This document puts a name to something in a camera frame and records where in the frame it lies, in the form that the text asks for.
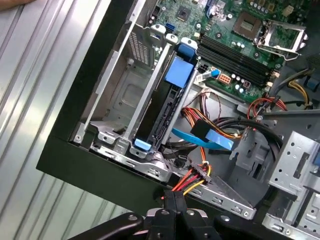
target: metal bracket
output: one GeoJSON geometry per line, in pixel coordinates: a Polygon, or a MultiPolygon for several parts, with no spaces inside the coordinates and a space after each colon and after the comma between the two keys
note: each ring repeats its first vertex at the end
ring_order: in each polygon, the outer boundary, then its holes
{"type": "MultiPolygon", "coordinates": [[[[119,149],[117,149],[119,152],[123,151],[124,148],[127,146],[127,142],[120,141],[119,143],[119,149]]],[[[158,181],[161,182],[168,182],[170,179],[170,176],[172,174],[171,171],[169,171],[167,168],[164,168],[163,164],[159,165],[158,161],[156,162],[139,162],[136,160],[133,160],[129,157],[126,157],[122,153],[119,153],[115,150],[111,150],[100,143],[94,143],[91,145],[90,149],[96,153],[101,154],[102,156],[105,156],[111,160],[114,160],[118,163],[121,163],[123,165],[126,165],[132,169],[135,169],[138,172],[141,172],[145,175],[148,175],[158,181]]]]}
{"type": "Polygon", "coordinates": [[[285,22],[269,20],[265,23],[266,32],[262,37],[259,38],[257,47],[263,51],[278,55],[283,57],[286,61],[292,61],[298,58],[301,54],[297,53],[298,50],[306,46],[303,41],[308,40],[308,35],[305,33],[306,27],[300,25],[293,25],[285,22]],[[279,45],[272,45],[271,39],[275,34],[278,27],[284,28],[286,30],[294,30],[298,32],[298,35],[292,44],[292,48],[286,48],[279,45]],[[295,54],[295,57],[286,58],[285,54],[279,53],[283,51],[286,54],[291,53],[295,54]]]}

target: red wire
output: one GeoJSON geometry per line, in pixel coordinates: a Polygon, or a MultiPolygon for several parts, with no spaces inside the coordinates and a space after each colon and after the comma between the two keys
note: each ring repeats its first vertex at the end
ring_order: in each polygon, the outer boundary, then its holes
{"type": "Polygon", "coordinates": [[[180,187],[178,187],[177,191],[180,191],[185,186],[188,186],[190,183],[192,183],[194,180],[196,180],[199,177],[199,174],[195,175],[194,177],[190,178],[188,181],[186,181],[184,184],[182,184],[180,187]]]}

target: aluminum surface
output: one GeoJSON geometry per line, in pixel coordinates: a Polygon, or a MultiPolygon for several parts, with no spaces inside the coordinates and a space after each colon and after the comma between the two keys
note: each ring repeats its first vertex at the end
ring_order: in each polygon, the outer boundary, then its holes
{"type": "Polygon", "coordinates": [[[298,196],[315,170],[313,160],[320,144],[297,132],[293,132],[279,154],[273,167],[269,184],[289,194],[298,196]]]}
{"type": "Polygon", "coordinates": [[[36,170],[109,0],[0,12],[0,239],[68,239],[125,209],[36,170]]]}

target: blue release tab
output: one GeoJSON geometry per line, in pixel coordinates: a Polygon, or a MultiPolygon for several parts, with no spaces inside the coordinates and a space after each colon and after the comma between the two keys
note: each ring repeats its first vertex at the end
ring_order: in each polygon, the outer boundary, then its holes
{"type": "Polygon", "coordinates": [[[214,70],[211,72],[211,77],[216,78],[220,74],[220,71],[218,69],[214,70]]]}
{"type": "Polygon", "coordinates": [[[192,59],[193,56],[196,54],[196,50],[194,50],[192,47],[187,46],[185,44],[180,44],[180,46],[178,47],[178,53],[181,53],[189,57],[190,59],[192,59]]]}
{"type": "Polygon", "coordinates": [[[149,143],[146,143],[145,141],[142,141],[138,138],[134,140],[134,145],[140,149],[143,149],[145,151],[149,151],[151,149],[151,145],[149,143]]]}
{"type": "Polygon", "coordinates": [[[234,145],[234,142],[230,140],[229,138],[226,138],[225,136],[220,135],[216,131],[210,129],[208,133],[205,136],[206,139],[209,141],[218,144],[219,146],[231,150],[232,146],[234,145]]]}
{"type": "Polygon", "coordinates": [[[206,149],[219,150],[219,149],[222,149],[221,147],[223,147],[223,146],[219,145],[218,143],[216,143],[214,141],[204,142],[200,138],[198,138],[196,136],[193,136],[191,134],[188,134],[186,132],[180,131],[180,130],[178,130],[176,128],[172,129],[172,133],[174,135],[176,135],[177,137],[179,137],[179,138],[181,138],[181,139],[183,139],[183,140],[185,140],[185,141],[187,141],[189,143],[196,144],[196,145],[198,145],[200,147],[204,147],[206,149]]]}
{"type": "Polygon", "coordinates": [[[194,66],[191,63],[176,56],[164,80],[179,88],[184,88],[193,69],[194,66]]]}
{"type": "Polygon", "coordinates": [[[314,165],[320,167],[320,152],[318,152],[317,156],[315,157],[314,165]]]}

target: yellow wire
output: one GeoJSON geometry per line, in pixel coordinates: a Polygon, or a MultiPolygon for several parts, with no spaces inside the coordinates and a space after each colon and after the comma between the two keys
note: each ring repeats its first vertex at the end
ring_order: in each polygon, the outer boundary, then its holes
{"type": "Polygon", "coordinates": [[[309,104],[309,102],[308,102],[308,94],[307,94],[306,90],[305,90],[300,84],[298,84],[298,83],[296,83],[296,82],[293,82],[293,84],[294,84],[298,89],[300,89],[300,91],[303,93],[303,96],[304,96],[304,98],[305,98],[305,103],[306,103],[306,104],[309,104]]]}
{"type": "Polygon", "coordinates": [[[210,174],[211,174],[211,166],[209,165],[209,170],[207,175],[210,177],[210,174]]]}
{"type": "Polygon", "coordinates": [[[191,187],[189,187],[187,190],[184,191],[183,195],[186,195],[187,193],[189,193],[192,189],[196,188],[197,186],[199,186],[200,184],[203,184],[205,182],[205,180],[201,180],[200,182],[192,185],[191,187]]]}
{"type": "Polygon", "coordinates": [[[300,86],[299,84],[297,84],[297,83],[294,82],[294,81],[289,82],[288,85],[289,85],[289,87],[291,87],[291,88],[293,88],[293,89],[296,89],[298,92],[300,92],[300,93],[303,95],[305,104],[306,104],[306,105],[309,104],[309,103],[308,103],[308,95],[307,95],[306,91],[303,89],[302,86],[300,86]]]}
{"type": "Polygon", "coordinates": [[[216,126],[212,121],[210,121],[205,115],[203,115],[202,112],[200,112],[198,109],[196,108],[192,108],[192,107],[189,107],[190,109],[194,110],[195,112],[197,112],[204,120],[206,120],[206,122],[208,124],[210,124],[211,126],[213,126],[219,133],[221,133],[222,135],[225,135],[227,136],[228,138],[231,138],[231,139],[234,139],[234,138],[241,138],[241,136],[233,136],[233,135],[230,135],[230,134],[227,134],[226,132],[222,131],[218,126],[216,126]]]}

